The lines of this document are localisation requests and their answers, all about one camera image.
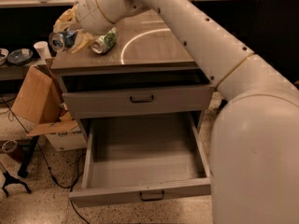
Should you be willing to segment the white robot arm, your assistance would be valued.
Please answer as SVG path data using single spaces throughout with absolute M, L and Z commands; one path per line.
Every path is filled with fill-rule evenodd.
M 78 0 L 54 31 L 73 51 L 153 9 L 227 104 L 210 140 L 214 224 L 299 224 L 299 90 L 188 0 Z

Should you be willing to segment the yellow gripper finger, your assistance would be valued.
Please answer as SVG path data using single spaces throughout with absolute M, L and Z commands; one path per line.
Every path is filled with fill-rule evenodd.
M 92 34 L 80 29 L 75 32 L 75 42 L 74 45 L 67 51 L 68 53 L 76 53 L 88 46 L 90 46 L 95 38 Z
M 80 28 L 77 19 L 78 8 L 73 6 L 65 11 L 53 25 L 53 32 L 73 31 Z

